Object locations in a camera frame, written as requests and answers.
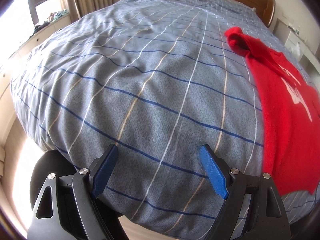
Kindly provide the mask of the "blue plaid duvet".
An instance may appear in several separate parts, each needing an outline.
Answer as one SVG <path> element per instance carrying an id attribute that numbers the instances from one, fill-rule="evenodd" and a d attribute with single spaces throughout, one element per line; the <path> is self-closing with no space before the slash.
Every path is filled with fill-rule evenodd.
<path id="1" fill-rule="evenodd" d="M 87 167 L 110 144 L 119 160 L 102 200 L 129 220 L 204 239 L 222 205 L 200 147 L 244 174 L 263 165 L 263 107 L 231 27 L 283 53 L 255 12 L 227 0 L 121 0 L 11 60 L 11 94 L 25 132 L 45 151 Z"/>

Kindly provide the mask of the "red knit sweater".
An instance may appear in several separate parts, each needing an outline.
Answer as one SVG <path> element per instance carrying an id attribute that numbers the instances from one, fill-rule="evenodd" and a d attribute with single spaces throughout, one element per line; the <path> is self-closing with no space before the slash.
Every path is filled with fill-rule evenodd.
<path id="1" fill-rule="evenodd" d="M 263 172 L 280 193 L 315 193 L 319 184 L 319 94 L 281 52 L 239 27 L 225 31 L 245 58 L 258 89 L 264 121 Z"/>

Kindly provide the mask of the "window sill clutter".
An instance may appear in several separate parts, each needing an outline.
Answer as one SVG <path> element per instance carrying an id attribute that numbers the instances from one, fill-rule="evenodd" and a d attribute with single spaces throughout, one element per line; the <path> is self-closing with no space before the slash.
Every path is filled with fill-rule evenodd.
<path id="1" fill-rule="evenodd" d="M 67 15 L 68 13 L 69 13 L 68 9 L 63 9 L 63 10 L 57 11 L 57 12 L 51 12 L 49 17 L 44 22 L 37 23 L 34 25 L 33 34 L 37 33 L 38 31 L 40 31 L 44 27 L 48 26 L 50 23 L 53 23 L 54 21 L 58 20 L 62 16 Z"/>

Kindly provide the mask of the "white bedside desk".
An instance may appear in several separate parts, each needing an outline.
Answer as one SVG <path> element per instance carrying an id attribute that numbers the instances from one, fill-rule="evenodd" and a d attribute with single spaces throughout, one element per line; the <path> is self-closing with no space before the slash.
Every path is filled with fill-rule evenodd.
<path id="1" fill-rule="evenodd" d="M 288 25 L 277 19 L 273 34 L 305 69 L 310 67 L 319 73 L 318 58 Z"/>

